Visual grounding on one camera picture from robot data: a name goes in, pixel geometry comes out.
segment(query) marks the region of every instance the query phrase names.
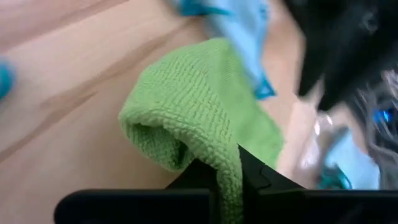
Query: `wooden surface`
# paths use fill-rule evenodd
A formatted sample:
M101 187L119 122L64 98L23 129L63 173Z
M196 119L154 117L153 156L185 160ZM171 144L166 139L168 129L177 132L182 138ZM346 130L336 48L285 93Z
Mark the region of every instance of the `wooden surface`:
M302 41L271 4L264 65L278 97L260 104L287 136ZM162 188L178 175L143 158L117 115L146 66L205 40L200 19L162 0L5 0L0 27L0 55L18 74L0 103L1 223L51 223L75 190Z

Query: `black object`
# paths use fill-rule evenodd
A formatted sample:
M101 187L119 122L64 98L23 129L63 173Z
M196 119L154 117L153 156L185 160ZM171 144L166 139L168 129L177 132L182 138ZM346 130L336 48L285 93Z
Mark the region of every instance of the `black object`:
M245 223L395 223L396 191L305 190L239 147ZM220 223L216 172L200 161L165 190L84 190L55 209L56 224Z
M324 76L318 105L327 111L369 79L367 71L396 43L398 1L285 0L307 38L298 94Z

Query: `light blue cloth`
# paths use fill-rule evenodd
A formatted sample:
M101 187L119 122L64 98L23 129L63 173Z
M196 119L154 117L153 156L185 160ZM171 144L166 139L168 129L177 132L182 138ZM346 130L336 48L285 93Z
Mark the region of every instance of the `light blue cloth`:
M334 182L330 178L332 174L340 181L342 189L379 189L379 166L355 145L352 132L348 128L336 137L326 155L324 166L320 186L326 186L325 182Z
M261 65L269 8L262 0L171 0L183 16L206 15L209 37L226 37L244 64L257 99L274 96Z

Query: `green microfiber cloth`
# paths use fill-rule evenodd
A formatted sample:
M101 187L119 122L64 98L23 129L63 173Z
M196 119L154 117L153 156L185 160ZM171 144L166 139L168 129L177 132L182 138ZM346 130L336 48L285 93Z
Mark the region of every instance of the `green microfiber cloth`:
M215 168L224 223L243 217L238 144L271 167L282 148L225 39L182 47L146 68L119 120L131 142L166 169L182 170L194 158Z

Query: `blue object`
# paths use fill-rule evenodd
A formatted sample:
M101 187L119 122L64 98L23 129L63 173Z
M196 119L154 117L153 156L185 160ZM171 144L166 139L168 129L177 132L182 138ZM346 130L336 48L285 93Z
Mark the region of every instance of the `blue object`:
M206 15L210 37L226 37L244 64L258 100L274 96L261 65L269 8L262 0L171 0L183 16Z
M379 124L382 120L384 120L386 123L392 121L392 117L394 114L394 109L389 108L387 110L375 110L373 114L373 120Z
M0 62L0 100L11 90L14 83L14 73L5 62Z
M335 138L324 161L319 189L378 190L379 166L354 143L345 128Z

